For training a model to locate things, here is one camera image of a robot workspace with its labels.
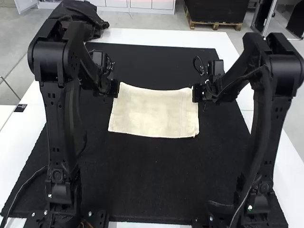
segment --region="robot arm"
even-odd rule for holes
[[[73,21],[64,28],[59,20],[47,19],[28,49],[28,63],[39,81],[46,110],[46,211],[55,228],[78,227],[81,219],[80,169],[74,145],[79,87],[95,94],[118,95],[118,82],[108,78],[114,63],[102,51],[88,53],[84,34],[83,22]],[[26,226],[46,222],[46,214],[40,216],[38,221],[29,219]]]
[[[248,83],[254,90],[254,118],[245,166],[237,180],[234,205],[210,201],[210,227],[260,227],[269,224],[273,171],[286,113],[304,79],[304,60],[283,34],[266,41],[243,37],[244,51],[224,74],[222,60],[201,67],[204,83],[195,84],[193,102],[231,102]]]

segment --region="towel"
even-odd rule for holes
[[[158,138],[187,138],[199,133],[198,103],[192,89],[151,90],[120,83],[109,121],[110,132]]]

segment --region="gray floor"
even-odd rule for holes
[[[9,84],[22,97],[34,77],[27,65],[26,51],[28,45],[40,28],[41,24],[50,14],[50,10],[31,9],[24,15],[19,15],[14,8],[0,8],[0,75],[4,76]],[[227,32],[237,51],[243,51],[242,37],[251,32],[250,24],[253,12],[246,14],[242,30],[236,32],[231,27],[219,27],[220,32]],[[156,15],[122,12],[99,12],[102,19],[110,22],[112,28],[137,29],[169,29],[190,30],[183,7],[177,4],[175,15]],[[286,37],[292,35],[285,30],[287,24],[286,14],[277,13],[272,19],[269,32],[283,32]],[[210,26],[201,26],[196,31],[212,31]],[[304,41],[291,41],[295,48],[304,56]],[[0,85],[0,105],[17,104],[17,97],[2,83]],[[287,115],[284,129],[293,145],[304,161],[304,86],[299,89],[296,99]]]

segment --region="cable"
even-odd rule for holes
[[[92,226],[92,224],[89,223],[88,221],[84,220],[84,222],[86,222],[86,223],[89,225],[90,228],[94,228],[94,227]]]
[[[200,61],[200,67],[198,68],[197,66],[196,66],[196,60],[199,60]],[[195,56],[194,58],[193,58],[193,61],[192,61],[192,64],[193,64],[193,67],[194,67],[194,69],[201,75],[201,76],[203,76],[204,74],[205,74],[205,65],[204,65],[204,62],[203,62],[203,60],[201,60],[201,58],[199,57],[199,56]]]
[[[262,71],[263,68],[267,68],[266,65],[262,65],[260,67],[258,67],[257,69],[250,71],[249,73],[237,78],[236,80],[234,80],[233,82],[229,83],[225,88],[223,88],[221,90],[221,92],[217,95],[217,98],[221,98],[223,96],[223,94],[225,93],[225,91],[232,87],[233,85],[235,85],[237,82],[239,81],[245,81],[245,80],[249,80],[253,75],[255,75],[255,73]]]
[[[239,212],[239,210],[242,208],[243,204],[245,203],[245,201],[246,201],[246,199],[247,199],[247,197],[248,197],[248,195],[249,195],[249,192],[250,192],[250,190],[251,190],[251,187],[250,187],[249,190],[247,191],[247,193],[246,193],[246,195],[245,195],[243,201],[241,202],[241,204],[240,204],[239,207],[237,208],[236,212],[234,213],[234,215],[233,215],[233,217],[232,217],[232,220],[231,220],[231,222],[230,222],[229,228],[231,228],[235,216],[237,215],[237,213]]]
[[[270,134],[270,127],[271,127],[271,83],[269,80],[269,77],[265,76],[261,77],[261,80],[263,80],[263,86],[264,86],[264,120],[265,123],[262,126],[262,131],[261,131],[261,143],[259,144],[259,147],[257,149],[257,152],[253,158],[250,171],[247,177],[247,180],[245,181],[245,184],[243,186],[243,190],[240,195],[240,200],[241,204],[239,205],[237,211],[235,212],[234,216],[232,217],[231,223],[229,225],[229,228],[234,227],[234,221],[235,217],[238,219],[238,212],[239,210],[243,207],[244,202],[246,201],[248,194],[252,188],[252,185],[256,182],[256,174],[260,168],[261,162],[263,160],[265,150],[267,149],[267,142],[269,141],[269,134]]]
[[[215,93],[212,91],[211,82],[210,82],[209,80],[206,82],[206,88],[207,88],[208,92],[209,92],[212,96],[214,96],[215,98],[218,97],[218,95],[215,94]]]
[[[50,219],[48,228],[51,228],[52,223],[53,223],[53,213],[51,214],[51,219]]]
[[[27,184],[29,184],[32,180],[34,180],[37,176],[43,174],[44,172],[46,172],[48,170],[48,166],[43,166],[40,170],[37,170],[26,182],[23,183],[23,185],[21,186],[21,188],[18,190],[9,210],[8,210],[8,213],[7,215],[3,218],[2,222],[1,222],[1,225],[0,225],[0,228],[4,228],[6,223],[7,223],[7,220],[9,218],[9,214],[16,202],[16,199],[18,198],[19,194],[21,191],[23,191],[23,189],[25,188],[25,186],[27,186]]]

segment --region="metal frame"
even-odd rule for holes
[[[258,12],[260,10],[260,6],[261,6],[262,2],[263,2],[263,0],[260,0],[256,5],[256,11],[255,11],[255,14],[253,16],[252,23],[251,23],[250,27],[254,32],[261,34],[261,36],[265,39],[269,24],[270,24],[270,21],[271,21],[271,18],[272,18],[272,15],[274,14],[275,9],[276,9],[277,0],[272,1],[268,16],[267,16],[267,18],[265,19],[265,22],[264,22],[263,30],[262,30],[262,32],[260,32],[256,28],[255,23],[256,23],[257,15],[258,15]],[[303,37],[302,38],[287,38],[287,40],[303,40]]]

